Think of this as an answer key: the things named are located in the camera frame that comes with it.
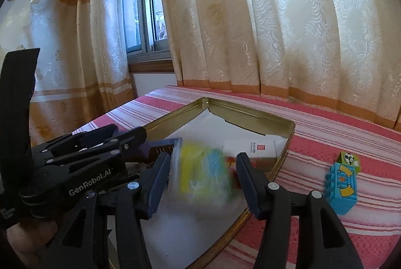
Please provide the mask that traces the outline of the person's left hand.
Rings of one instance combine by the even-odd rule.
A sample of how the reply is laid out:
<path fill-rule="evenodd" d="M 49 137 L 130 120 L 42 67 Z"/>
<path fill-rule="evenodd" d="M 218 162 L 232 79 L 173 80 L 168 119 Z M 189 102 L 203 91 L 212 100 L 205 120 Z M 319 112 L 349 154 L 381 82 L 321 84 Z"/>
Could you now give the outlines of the person's left hand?
<path fill-rule="evenodd" d="M 39 268 L 46 244 L 58 230 L 55 221 L 23 221 L 6 230 L 7 240 L 26 268 Z"/>

